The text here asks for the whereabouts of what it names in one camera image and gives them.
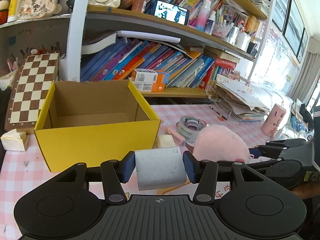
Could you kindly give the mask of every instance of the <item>pink plush toy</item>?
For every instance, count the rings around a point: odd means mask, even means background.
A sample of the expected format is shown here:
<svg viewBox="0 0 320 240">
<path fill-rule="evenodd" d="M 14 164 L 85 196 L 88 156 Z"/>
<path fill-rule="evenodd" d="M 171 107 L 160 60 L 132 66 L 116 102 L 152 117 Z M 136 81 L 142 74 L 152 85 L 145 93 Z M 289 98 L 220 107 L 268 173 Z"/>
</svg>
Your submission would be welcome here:
<svg viewBox="0 0 320 240">
<path fill-rule="evenodd" d="M 234 161 L 248 163 L 253 158 L 248 146 L 223 125 L 203 128 L 196 139 L 193 155 L 197 160 Z"/>
</svg>

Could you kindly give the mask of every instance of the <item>yellow label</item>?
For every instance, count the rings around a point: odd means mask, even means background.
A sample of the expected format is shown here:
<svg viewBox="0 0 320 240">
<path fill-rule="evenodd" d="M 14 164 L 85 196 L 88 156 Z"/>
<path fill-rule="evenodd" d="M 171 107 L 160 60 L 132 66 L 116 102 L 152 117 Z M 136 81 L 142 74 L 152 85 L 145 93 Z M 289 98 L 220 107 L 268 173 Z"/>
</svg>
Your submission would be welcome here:
<svg viewBox="0 0 320 240">
<path fill-rule="evenodd" d="M 10 0 L 8 17 L 14 16 L 16 14 L 18 0 Z"/>
</svg>

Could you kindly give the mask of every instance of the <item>yellow cardboard box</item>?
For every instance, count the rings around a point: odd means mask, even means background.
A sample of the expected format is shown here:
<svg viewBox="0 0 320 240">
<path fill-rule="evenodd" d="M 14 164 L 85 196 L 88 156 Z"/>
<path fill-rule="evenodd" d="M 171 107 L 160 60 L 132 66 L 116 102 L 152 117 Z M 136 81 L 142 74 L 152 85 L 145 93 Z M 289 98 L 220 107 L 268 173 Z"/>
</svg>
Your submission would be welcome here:
<svg viewBox="0 0 320 240">
<path fill-rule="evenodd" d="M 152 149 L 160 119 L 129 80 L 53 82 L 35 127 L 51 172 Z"/>
</svg>

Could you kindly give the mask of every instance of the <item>framed picture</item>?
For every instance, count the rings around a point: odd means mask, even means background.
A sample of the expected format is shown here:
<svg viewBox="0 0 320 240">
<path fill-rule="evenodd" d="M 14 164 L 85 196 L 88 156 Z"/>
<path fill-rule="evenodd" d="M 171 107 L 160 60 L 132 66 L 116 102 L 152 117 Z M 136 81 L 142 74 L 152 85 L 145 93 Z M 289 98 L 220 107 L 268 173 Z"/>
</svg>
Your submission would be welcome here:
<svg viewBox="0 0 320 240">
<path fill-rule="evenodd" d="M 282 32 L 287 14 L 289 0 L 276 0 L 272 21 Z"/>
<path fill-rule="evenodd" d="M 308 34 L 307 34 L 306 29 L 304 29 L 299 52 L 297 54 L 297 59 L 298 59 L 299 63 L 301 63 L 301 60 L 302 60 L 302 57 L 304 54 L 304 50 L 306 49 L 307 41 L 308 41 Z"/>
<path fill-rule="evenodd" d="M 298 54 L 303 29 L 304 24 L 296 2 L 294 0 L 290 0 L 288 7 L 288 17 L 286 22 L 284 23 L 283 34 L 295 55 Z"/>
</svg>

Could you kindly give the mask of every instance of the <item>ceiling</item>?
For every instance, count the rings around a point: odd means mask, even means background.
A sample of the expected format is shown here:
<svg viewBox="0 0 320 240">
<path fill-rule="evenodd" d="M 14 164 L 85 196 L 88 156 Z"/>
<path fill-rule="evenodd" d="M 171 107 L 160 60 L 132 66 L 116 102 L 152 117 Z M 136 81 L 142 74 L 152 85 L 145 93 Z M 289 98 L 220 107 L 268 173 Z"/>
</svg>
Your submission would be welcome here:
<svg viewBox="0 0 320 240">
<path fill-rule="evenodd" d="M 320 40 L 320 0 L 299 0 L 306 17 L 310 36 L 317 36 Z"/>
</svg>

